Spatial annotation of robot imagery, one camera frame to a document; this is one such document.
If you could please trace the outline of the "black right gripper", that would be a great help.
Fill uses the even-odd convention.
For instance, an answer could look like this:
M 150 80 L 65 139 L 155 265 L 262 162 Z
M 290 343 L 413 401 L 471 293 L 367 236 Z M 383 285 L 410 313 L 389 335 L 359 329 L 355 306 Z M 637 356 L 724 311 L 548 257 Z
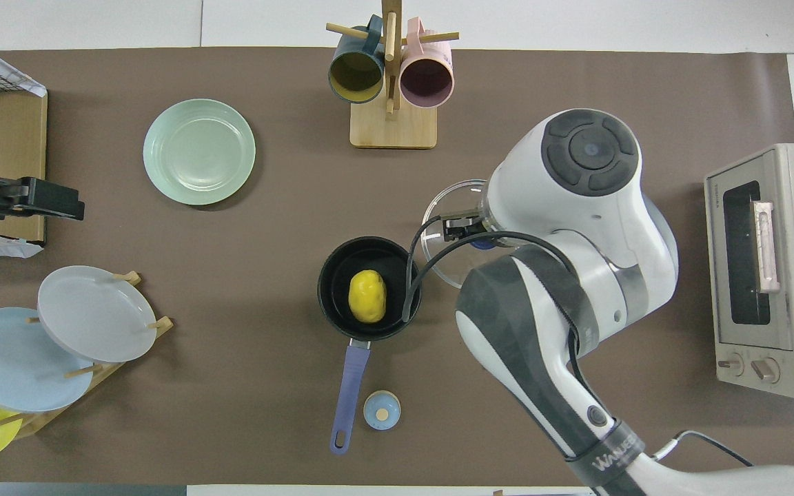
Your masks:
M 453 211 L 442 216 L 445 242 L 453 242 L 486 231 L 480 210 Z

